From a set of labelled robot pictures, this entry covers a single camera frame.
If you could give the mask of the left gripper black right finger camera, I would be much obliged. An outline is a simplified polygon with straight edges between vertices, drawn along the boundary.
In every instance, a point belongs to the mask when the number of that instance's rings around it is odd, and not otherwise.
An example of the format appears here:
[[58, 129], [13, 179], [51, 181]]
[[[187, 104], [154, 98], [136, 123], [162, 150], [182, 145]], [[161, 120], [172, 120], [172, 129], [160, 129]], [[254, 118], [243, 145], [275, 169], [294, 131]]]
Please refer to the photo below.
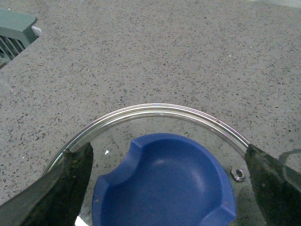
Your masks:
[[301, 224], [301, 174], [249, 144], [245, 161], [256, 202], [268, 226]]

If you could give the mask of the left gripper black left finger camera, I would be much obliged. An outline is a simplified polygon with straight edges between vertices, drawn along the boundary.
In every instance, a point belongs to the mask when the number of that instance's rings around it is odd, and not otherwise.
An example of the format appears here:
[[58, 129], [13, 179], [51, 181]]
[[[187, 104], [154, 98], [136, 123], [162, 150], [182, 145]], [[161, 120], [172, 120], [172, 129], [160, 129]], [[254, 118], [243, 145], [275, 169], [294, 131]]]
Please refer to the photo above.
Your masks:
[[79, 215], [93, 166], [90, 143], [67, 151], [63, 161], [2, 204], [2, 226], [73, 226]]

